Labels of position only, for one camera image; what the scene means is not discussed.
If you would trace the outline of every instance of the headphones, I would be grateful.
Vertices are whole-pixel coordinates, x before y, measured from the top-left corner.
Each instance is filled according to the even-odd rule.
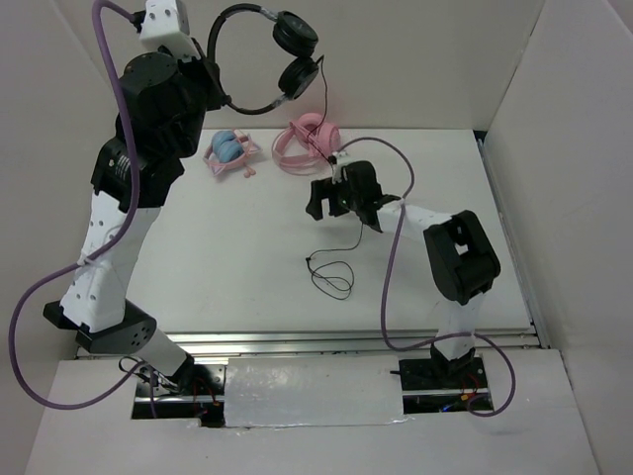
[[[246,161],[259,151],[261,148],[250,138],[250,135],[237,130],[219,131],[211,139],[211,145],[207,148],[203,159],[214,175],[243,165],[246,168],[244,176],[248,178],[255,174],[255,170],[248,166]]]
[[[285,11],[275,13],[259,5],[241,3],[226,8],[214,21],[207,42],[207,58],[210,62],[216,63],[216,46],[222,25],[229,17],[240,12],[259,13],[274,22],[273,39],[285,52],[296,57],[296,59],[286,67],[277,83],[283,93],[282,96],[275,99],[269,105],[260,109],[244,109],[235,106],[230,97],[227,96],[228,102],[226,104],[236,112],[246,115],[265,114],[279,107],[286,101],[297,99],[315,80],[318,74],[318,66],[323,59],[323,56],[317,61],[312,59],[312,55],[315,53],[315,48],[317,47],[318,35],[308,23],[294,13]],[[218,87],[222,93],[225,94],[222,84],[220,83],[219,72],[216,79]]]
[[[292,138],[308,153],[287,155]],[[307,113],[277,136],[272,144],[273,159],[279,167],[293,175],[310,175],[327,164],[327,158],[340,148],[340,132],[335,124],[325,122],[317,113]]]

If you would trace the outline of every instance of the blue ear cushion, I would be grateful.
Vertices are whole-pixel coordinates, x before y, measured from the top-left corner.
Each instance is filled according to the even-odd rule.
[[[244,154],[244,148],[238,141],[224,142],[216,151],[220,163],[229,163]]]
[[[214,151],[216,155],[218,155],[218,150],[220,149],[220,145],[228,141],[234,141],[237,139],[233,131],[219,131],[214,134],[214,137],[211,139],[211,149]]]

